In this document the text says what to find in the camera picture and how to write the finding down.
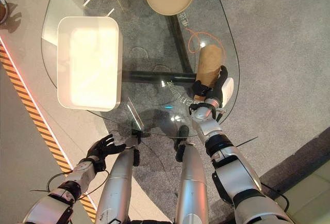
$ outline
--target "silver robot leg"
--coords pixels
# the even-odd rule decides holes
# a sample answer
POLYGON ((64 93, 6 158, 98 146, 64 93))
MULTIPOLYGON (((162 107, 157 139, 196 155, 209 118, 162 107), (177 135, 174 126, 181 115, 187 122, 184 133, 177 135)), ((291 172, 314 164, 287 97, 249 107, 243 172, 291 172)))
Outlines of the silver robot leg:
POLYGON ((197 149, 187 144, 183 155, 176 224, 208 224, 206 179, 197 149))
POLYGON ((116 220, 123 224, 127 223, 133 162, 133 148, 119 154, 104 186, 95 224, 118 224, 116 220))

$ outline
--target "black glove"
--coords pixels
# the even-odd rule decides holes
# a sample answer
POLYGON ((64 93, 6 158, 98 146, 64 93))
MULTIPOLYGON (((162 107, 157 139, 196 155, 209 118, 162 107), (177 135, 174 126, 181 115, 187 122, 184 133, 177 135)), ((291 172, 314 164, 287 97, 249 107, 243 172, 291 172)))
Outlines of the black glove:
POLYGON ((106 169, 105 157, 109 154, 120 153, 125 150, 126 144, 116 146, 114 144, 113 135, 107 135, 101 140, 95 142, 87 152, 87 158, 90 156, 96 156, 98 161, 94 161, 95 172, 104 171, 106 169))

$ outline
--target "glass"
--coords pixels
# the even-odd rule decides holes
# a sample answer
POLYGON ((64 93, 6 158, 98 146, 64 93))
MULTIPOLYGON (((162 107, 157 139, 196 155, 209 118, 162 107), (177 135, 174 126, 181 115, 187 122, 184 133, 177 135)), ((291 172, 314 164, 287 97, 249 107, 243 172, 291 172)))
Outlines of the glass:
POLYGON ((225 49, 224 65, 234 79, 234 93, 223 122, 232 110, 239 87, 239 64, 220 0, 193 0, 174 16, 154 12, 146 0, 49 0, 42 32, 45 69, 56 90, 57 26, 67 16, 108 16, 123 35, 121 104, 101 118, 147 133, 176 137, 180 126, 191 126, 190 87, 201 47, 225 49))

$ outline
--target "black table leg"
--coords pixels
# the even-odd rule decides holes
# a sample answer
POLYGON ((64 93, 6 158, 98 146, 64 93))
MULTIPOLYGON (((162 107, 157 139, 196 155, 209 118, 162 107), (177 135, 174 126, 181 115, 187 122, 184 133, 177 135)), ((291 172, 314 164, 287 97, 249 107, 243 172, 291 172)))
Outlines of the black table leg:
POLYGON ((174 85, 190 88, 195 82, 195 73, 169 73, 150 71, 122 71, 123 82, 161 84, 172 81, 174 85))
POLYGON ((185 73, 192 73, 189 57, 187 54, 184 38, 182 36, 180 23, 177 18, 177 15, 166 16, 169 21, 169 27, 174 37, 175 46, 179 55, 182 69, 185 73))

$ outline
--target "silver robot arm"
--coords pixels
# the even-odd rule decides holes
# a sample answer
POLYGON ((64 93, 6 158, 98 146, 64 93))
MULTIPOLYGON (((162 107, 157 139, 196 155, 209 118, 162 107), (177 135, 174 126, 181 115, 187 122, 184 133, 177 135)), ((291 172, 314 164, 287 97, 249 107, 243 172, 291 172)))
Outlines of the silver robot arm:
POLYGON ((83 158, 65 181, 41 198, 28 211, 22 223, 66 224, 73 214, 73 204, 86 192, 95 175, 106 169, 105 157, 120 153, 126 145, 114 145, 112 135, 94 143, 87 157, 83 158))
POLYGON ((214 89, 206 94, 204 103, 189 107, 193 127, 215 168, 212 179, 218 193, 225 202, 234 205, 236 223, 293 223, 275 201, 262 193, 258 175, 217 122, 216 114, 223 111, 232 94, 232 86, 228 85, 233 82, 227 76, 222 66, 220 77, 214 89))

